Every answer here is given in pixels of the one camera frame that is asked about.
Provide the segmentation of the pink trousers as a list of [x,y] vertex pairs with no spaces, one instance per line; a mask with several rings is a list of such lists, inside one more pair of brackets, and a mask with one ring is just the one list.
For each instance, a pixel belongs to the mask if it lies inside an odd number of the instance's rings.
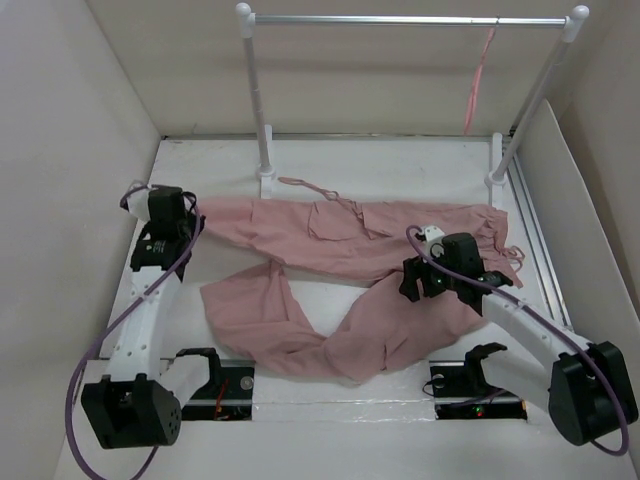
[[[403,263],[415,254],[406,237],[411,225],[472,235],[486,269],[508,277],[522,258],[506,244],[507,213],[489,205],[360,203],[334,191],[320,195],[312,202],[224,196],[200,204],[207,233],[264,257],[201,288],[213,334],[280,375],[363,383],[483,326],[451,292],[415,303],[401,295]],[[287,278],[292,269],[365,286],[332,334],[317,332],[308,320]]]

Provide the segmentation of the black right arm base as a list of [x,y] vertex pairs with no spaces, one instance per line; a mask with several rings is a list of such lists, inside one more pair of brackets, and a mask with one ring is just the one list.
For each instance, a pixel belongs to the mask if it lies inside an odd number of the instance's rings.
[[523,400],[511,392],[475,383],[462,361],[430,361],[422,391],[434,402],[438,421],[528,419]]

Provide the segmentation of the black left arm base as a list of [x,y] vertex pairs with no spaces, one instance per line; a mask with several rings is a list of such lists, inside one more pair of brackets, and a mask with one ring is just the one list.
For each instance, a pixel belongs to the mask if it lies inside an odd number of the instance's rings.
[[234,422],[252,419],[255,363],[196,355],[208,361],[209,380],[194,392],[182,408],[186,422]]

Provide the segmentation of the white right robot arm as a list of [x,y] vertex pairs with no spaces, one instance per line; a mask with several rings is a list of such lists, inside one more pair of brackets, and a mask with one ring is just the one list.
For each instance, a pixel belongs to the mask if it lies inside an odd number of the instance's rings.
[[639,410],[618,347],[594,343],[508,292],[512,280],[486,269],[471,234],[410,225],[406,237],[416,255],[403,262],[403,296],[417,302],[452,292],[533,358],[526,361],[500,343],[479,345],[465,356],[462,381],[468,390],[483,394],[501,387],[545,411],[570,444],[591,444],[616,457],[628,452],[629,427]]

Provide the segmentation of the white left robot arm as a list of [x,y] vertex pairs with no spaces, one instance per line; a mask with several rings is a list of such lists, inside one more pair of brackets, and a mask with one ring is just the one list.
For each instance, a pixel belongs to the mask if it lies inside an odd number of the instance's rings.
[[81,405],[104,449],[174,444],[182,411],[195,393],[222,387],[212,348],[183,349],[161,361],[170,310],[183,285],[195,241],[204,228],[193,193],[174,186],[140,186],[122,207],[143,223],[130,258],[131,304],[101,379],[84,385]]

